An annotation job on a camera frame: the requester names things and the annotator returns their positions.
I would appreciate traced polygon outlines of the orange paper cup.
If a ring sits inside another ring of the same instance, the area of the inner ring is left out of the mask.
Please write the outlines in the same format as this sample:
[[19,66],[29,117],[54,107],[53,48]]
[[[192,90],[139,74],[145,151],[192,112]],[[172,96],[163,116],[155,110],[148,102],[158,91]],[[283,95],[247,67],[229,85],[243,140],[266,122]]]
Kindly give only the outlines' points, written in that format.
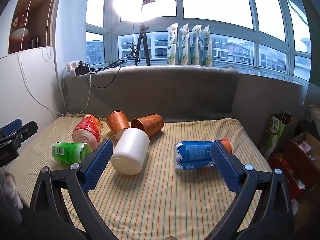
[[114,111],[110,113],[106,119],[106,122],[117,140],[119,140],[123,132],[130,127],[127,116],[122,111]]
[[163,118],[159,114],[134,118],[131,121],[130,127],[137,128],[145,132],[148,137],[156,135],[164,126]]

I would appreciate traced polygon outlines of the white plastic cup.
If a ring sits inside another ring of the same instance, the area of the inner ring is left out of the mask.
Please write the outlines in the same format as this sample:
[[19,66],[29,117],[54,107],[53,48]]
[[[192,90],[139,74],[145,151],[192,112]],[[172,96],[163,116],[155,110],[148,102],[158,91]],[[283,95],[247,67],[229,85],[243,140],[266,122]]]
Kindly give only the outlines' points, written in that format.
[[150,139],[142,130],[126,129],[113,150],[113,168],[129,176],[138,174],[142,170],[149,144]]

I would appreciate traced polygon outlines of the red cardboard box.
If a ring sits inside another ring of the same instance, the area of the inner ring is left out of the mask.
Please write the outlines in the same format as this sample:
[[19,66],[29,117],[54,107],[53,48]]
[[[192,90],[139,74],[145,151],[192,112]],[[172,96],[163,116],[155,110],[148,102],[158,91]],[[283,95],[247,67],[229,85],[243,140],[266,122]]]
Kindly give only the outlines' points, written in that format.
[[305,132],[289,140],[281,153],[270,156],[272,169],[282,170],[291,199],[319,184],[319,141]]

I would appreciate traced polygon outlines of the green paper shopping bag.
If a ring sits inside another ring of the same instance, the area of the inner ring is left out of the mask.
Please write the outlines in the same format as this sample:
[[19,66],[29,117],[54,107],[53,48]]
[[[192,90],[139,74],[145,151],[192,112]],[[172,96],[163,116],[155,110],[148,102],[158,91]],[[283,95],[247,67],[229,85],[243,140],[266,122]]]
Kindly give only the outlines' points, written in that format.
[[266,160],[286,145],[287,141],[292,138],[297,124],[298,119],[288,111],[271,116],[259,145],[260,153]]

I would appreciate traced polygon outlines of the white power strip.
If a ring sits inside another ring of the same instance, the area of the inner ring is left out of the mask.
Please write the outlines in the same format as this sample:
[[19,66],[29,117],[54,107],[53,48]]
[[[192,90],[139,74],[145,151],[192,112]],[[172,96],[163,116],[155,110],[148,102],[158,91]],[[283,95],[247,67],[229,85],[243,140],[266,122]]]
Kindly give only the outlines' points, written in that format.
[[71,77],[76,77],[81,75],[82,61],[71,61],[66,64],[65,69],[69,72]]

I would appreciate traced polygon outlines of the black power adapter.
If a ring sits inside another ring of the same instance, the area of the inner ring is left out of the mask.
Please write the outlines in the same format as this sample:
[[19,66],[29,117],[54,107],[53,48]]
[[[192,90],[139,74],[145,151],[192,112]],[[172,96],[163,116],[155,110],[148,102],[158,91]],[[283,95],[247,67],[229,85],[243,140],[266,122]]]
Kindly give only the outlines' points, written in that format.
[[79,61],[79,64],[76,66],[74,72],[75,76],[86,75],[90,72],[90,67],[88,62]]

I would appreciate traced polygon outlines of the red white vase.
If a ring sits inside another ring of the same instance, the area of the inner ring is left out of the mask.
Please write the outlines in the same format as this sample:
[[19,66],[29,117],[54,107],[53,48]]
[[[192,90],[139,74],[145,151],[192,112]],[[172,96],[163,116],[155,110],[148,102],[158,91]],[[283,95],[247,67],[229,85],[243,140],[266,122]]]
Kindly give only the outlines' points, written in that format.
[[27,29],[30,9],[19,10],[12,19],[9,36],[9,53],[29,48],[29,30]]

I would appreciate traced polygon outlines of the blue orange plastic bottle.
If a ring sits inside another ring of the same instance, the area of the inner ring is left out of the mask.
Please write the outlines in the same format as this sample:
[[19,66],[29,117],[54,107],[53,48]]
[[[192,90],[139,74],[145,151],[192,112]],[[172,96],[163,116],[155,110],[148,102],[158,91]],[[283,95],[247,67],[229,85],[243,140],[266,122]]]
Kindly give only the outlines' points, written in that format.
[[214,167],[210,155],[213,141],[180,141],[174,146],[174,167],[176,170],[193,170]]

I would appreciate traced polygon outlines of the striped yellow cushion cover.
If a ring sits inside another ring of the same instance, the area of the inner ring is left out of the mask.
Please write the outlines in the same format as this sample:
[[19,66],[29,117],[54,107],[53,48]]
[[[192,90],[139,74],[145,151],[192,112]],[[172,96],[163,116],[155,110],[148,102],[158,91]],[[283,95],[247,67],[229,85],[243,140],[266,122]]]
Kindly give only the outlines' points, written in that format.
[[[21,200],[29,206],[43,166],[65,168],[52,158],[55,142],[72,142],[82,116],[63,116],[44,130],[13,162]],[[118,173],[111,164],[88,196],[102,219],[119,239],[205,239],[227,211],[235,194],[227,188],[216,168],[178,171],[174,145],[179,141],[227,138],[243,164],[271,171],[267,161],[236,119],[165,123],[150,139],[143,168],[135,176]]]

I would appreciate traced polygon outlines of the grey sofa backrest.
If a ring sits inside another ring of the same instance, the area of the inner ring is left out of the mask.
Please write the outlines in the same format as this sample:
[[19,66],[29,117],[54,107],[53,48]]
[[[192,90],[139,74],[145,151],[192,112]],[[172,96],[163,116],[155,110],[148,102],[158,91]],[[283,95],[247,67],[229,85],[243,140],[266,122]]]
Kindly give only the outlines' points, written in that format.
[[234,68],[127,66],[97,74],[66,76],[63,97],[69,113],[128,119],[159,114],[165,122],[230,118],[240,74]]

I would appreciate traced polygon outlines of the floral refill pouch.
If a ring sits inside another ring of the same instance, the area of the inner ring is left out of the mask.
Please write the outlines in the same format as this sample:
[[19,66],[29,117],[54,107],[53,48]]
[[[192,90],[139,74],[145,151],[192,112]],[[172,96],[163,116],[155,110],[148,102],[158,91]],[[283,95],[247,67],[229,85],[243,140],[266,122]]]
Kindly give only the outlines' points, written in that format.
[[214,66],[214,55],[213,55],[213,42],[210,33],[209,25],[206,26],[202,31],[203,38],[203,52],[202,52],[202,65],[206,67]]
[[167,28],[168,45],[167,45],[167,64],[178,64],[178,23],[173,23]]
[[202,25],[195,25],[192,29],[193,42],[191,46],[191,64],[200,65],[200,45],[199,45],[199,36],[201,34]]
[[190,49],[190,31],[189,25],[186,23],[183,27],[180,27],[181,32],[181,44],[180,44],[180,64],[190,64],[191,49]]

